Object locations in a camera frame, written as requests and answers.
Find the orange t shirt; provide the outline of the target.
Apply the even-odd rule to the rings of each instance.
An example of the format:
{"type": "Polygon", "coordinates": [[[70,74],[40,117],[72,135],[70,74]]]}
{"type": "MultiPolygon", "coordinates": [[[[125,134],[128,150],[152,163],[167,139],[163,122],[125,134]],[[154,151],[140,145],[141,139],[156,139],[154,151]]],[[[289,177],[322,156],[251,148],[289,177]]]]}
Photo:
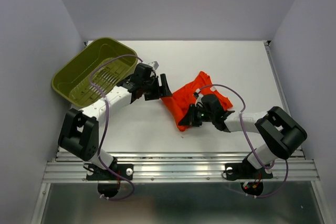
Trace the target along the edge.
{"type": "Polygon", "coordinates": [[[219,131],[229,131],[225,120],[233,113],[233,104],[216,90],[210,76],[203,71],[192,82],[161,100],[181,132],[204,122],[211,122],[219,131]]]}

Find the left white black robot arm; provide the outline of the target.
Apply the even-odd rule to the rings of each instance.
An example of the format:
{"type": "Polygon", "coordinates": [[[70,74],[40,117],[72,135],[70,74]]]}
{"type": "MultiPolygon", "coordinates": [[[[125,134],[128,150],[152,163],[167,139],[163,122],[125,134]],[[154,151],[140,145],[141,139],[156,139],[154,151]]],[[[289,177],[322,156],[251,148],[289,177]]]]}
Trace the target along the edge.
{"type": "Polygon", "coordinates": [[[82,161],[97,166],[104,178],[113,178],[117,172],[117,159],[102,148],[108,120],[113,113],[141,97],[148,101],[172,96],[166,76],[156,75],[158,66],[156,61],[139,63],[134,73],[118,82],[109,93],[92,105],[80,110],[68,110],[58,145],[82,161]]]}

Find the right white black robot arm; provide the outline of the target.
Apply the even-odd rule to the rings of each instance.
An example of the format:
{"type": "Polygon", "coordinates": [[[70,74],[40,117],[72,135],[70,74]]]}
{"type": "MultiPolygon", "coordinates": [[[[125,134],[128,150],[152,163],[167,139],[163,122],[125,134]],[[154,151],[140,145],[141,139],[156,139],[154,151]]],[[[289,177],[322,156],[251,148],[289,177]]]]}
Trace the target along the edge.
{"type": "Polygon", "coordinates": [[[264,140],[262,146],[253,148],[240,163],[225,165],[222,176],[230,181],[253,179],[259,175],[272,178],[266,168],[277,159],[287,160],[308,137],[303,127],[278,106],[267,112],[238,113],[224,109],[214,94],[197,99],[178,124],[199,127],[204,122],[211,122],[222,132],[256,133],[264,140]]]}

